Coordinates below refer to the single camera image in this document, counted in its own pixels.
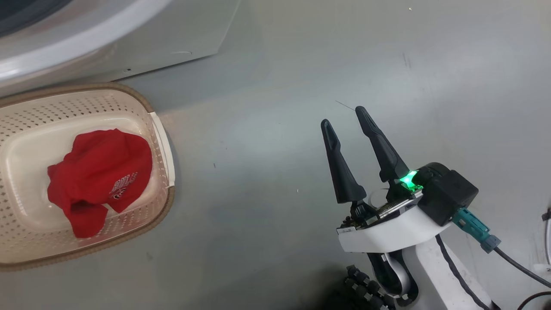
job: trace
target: gray floor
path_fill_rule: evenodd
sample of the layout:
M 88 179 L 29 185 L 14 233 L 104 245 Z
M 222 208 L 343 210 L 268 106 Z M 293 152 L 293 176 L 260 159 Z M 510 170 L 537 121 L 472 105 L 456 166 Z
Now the gray floor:
M 539 0 L 243 0 L 218 55 L 124 82 L 173 143 L 168 217 L 117 247 L 0 275 L 0 308 L 307 307 L 346 265 L 369 267 L 338 243 L 348 206 L 319 128 L 330 119 L 357 181 L 381 188 L 356 105 L 410 168 L 439 161 L 475 184 L 471 208 L 504 251 L 544 263 L 550 20 Z M 444 239 L 503 309 L 545 290 L 456 227 Z

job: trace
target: plastic basket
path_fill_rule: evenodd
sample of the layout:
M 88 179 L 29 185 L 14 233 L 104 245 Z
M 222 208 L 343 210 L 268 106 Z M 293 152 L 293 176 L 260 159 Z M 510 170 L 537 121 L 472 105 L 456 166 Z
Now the plastic basket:
M 48 201 L 46 168 L 71 150 L 76 135 L 118 128 L 145 138 L 153 171 L 142 196 L 103 229 L 78 239 L 63 211 Z M 0 271 L 76 258 L 155 227 L 174 197 L 174 165 L 164 128 L 133 89 L 92 84 L 40 90 L 0 100 Z

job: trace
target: basket rim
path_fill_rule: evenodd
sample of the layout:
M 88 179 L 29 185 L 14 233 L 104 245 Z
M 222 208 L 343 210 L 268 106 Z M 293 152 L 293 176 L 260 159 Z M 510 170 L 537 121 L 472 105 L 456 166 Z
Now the basket rim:
M 136 92 L 134 89 L 126 85 L 112 83 L 112 82 L 86 84 L 86 85 L 61 86 L 61 87 L 40 89 L 33 92 L 17 94 L 11 97 L 0 99 L 0 109 L 6 106 L 22 103 L 24 101 L 41 99 L 41 98 L 51 97 L 55 95 L 86 92 L 89 90 L 117 90 L 119 92 L 126 93 L 134 97 L 138 102 L 140 102 L 140 104 L 145 108 L 147 113 L 154 112 L 153 108 L 151 107 L 147 99 L 144 96 L 142 96 L 140 93 Z M 155 228 L 155 226 L 157 226 L 170 211 L 170 208 L 172 207 L 172 203 L 174 202 L 175 187 L 170 186 L 167 188 L 167 190 L 168 190 L 168 194 L 167 194 L 163 209 L 159 212 L 159 214 L 157 214 L 157 216 L 151 222 L 141 227 L 138 227 L 127 233 L 121 234 L 117 237 L 113 237 L 111 239 L 98 242 L 96 244 L 89 245 L 87 247 L 76 249 L 73 251 L 60 253 L 52 256 L 47 256 L 43 258 L 33 259 L 33 260 L 20 261 L 17 263 L 0 263 L 0 272 L 20 271 L 20 270 L 60 263 L 62 261 L 79 258 L 79 257 L 85 256 L 91 253 L 95 253 L 110 247 L 114 247 L 115 245 L 121 244 L 132 238 L 140 236 L 141 234 L 146 233 L 151 229 Z

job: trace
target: perforated basket wall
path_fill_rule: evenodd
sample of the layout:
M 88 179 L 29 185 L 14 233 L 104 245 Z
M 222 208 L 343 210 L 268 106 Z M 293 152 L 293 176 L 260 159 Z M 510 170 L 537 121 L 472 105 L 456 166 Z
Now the perforated basket wall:
M 0 100 L 0 156 L 16 152 L 10 143 L 18 137 L 25 137 L 25 133 L 31 130 L 36 133 L 69 124 L 70 120 L 73 121 L 70 124 L 75 124 L 76 120 L 84 124 L 93 121 L 93 117 L 109 120 L 114 118 L 113 115 L 122 115 L 139 123 L 137 128 L 150 143 L 154 162 L 152 173 L 156 174 L 150 181 L 156 182 L 155 193 L 148 201 L 121 214 L 108 215 L 100 233 L 78 239 L 66 225 L 68 222 L 50 227 L 48 223 L 35 224 L 39 218 L 33 218 L 34 222 L 27 220 L 30 213 L 43 211 L 35 211 L 38 206 L 30 205 L 44 200 L 44 193 L 37 193 L 44 189 L 33 185 L 31 175 L 19 176 L 19 179 L 27 178 L 28 182 L 12 180 L 12 176 L 18 173 L 17 165 L 2 158 L 0 271 L 26 269 L 86 255 L 142 234 L 162 221 L 174 195 L 166 171 L 167 164 L 172 163 L 166 163 L 166 158 L 163 158 L 163 146 L 158 140 L 159 133 L 155 131 L 151 112 L 153 109 L 140 94 L 115 83 L 47 89 Z

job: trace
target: wire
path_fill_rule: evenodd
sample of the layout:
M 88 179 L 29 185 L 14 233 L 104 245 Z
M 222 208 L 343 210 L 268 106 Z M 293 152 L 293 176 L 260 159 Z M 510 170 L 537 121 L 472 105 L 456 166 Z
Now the wire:
M 537 294 L 534 294 L 534 295 L 528 297 L 527 299 L 525 299 L 522 302 L 522 304 L 520 304 L 520 306 L 518 307 L 517 310 L 522 310 L 524 308 L 524 306 L 526 306 L 526 304 L 531 302 L 533 299 L 538 298 L 540 296 L 545 296 L 545 295 L 551 295 L 551 292 L 541 292 L 541 293 L 537 293 Z
M 381 206 L 374 206 L 373 203 L 371 202 L 371 198 L 373 197 L 373 194 L 376 193 L 377 191 L 379 190 L 388 190 L 388 188 L 380 188 L 380 189 L 376 189 L 374 191 L 371 192 L 371 194 L 369 194 L 369 197 L 368 197 L 368 206 L 374 208 L 374 209 L 379 209 Z
M 535 275 L 533 272 L 531 272 L 530 270 L 524 268 L 521 264 L 517 263 L 516 261 L 514 261 L 512 258 L 510 258 L 509 256 L 507 256 L 507 254 L 503 253 L 503 251 L 498 248 L 498 247 L 495 247 L 494 248 L 494 251 L 496 253 L 499 254 L 499 256 L 503 257 L 503 259 L 505 259 L 509 264 L 513 265 L 514 267 L 516 267 L 516 269 L 519 269 L 520 271 L 524 272 L 526 275 L 528 275 L 529 277 L 531 277 L 532 279 L 538 281 L 539 283 L 545 285 L 546 287 L 551 287 L 551 283 L 546 281 L 546 280 L 543 280 L 542 278 L 540 278 L 539 276 Z
M 551 252 L 549 242 L 551 241 L 551 221 L 547 219 L 545 221 L 545 256 L 547 258 L 547 264 L 551 265 Z
M 461 287 L 465 290 L 465 293 L 467 293 L 471 298 L 473 298 L 474 303 L 477 304 L 478 307 L 484 309 L 484 310 L 490 310 L 490 307 L 486 306 L 474 293 L 471 291 L 471 288 L 465 283 L 465 280 L 457 270 L 457 267 L 455 267 L 455 264 L 453 263 L 453 260 L 451 260 L 450 255 L 448 254 L 446 247 L 444 246 L 444 242 L 442 242 L 442 238 L 440 238 L 440 235 L 436 235 L 436 242 L 438 242 L 438 245 L 440 246 L 440 250 L 442 251 L 442 255 L 444 256 L 444 259 L 450 266 L 450 270 L 453 273 L 453 275 L 459 280 L 459 284 L 461 284 Z

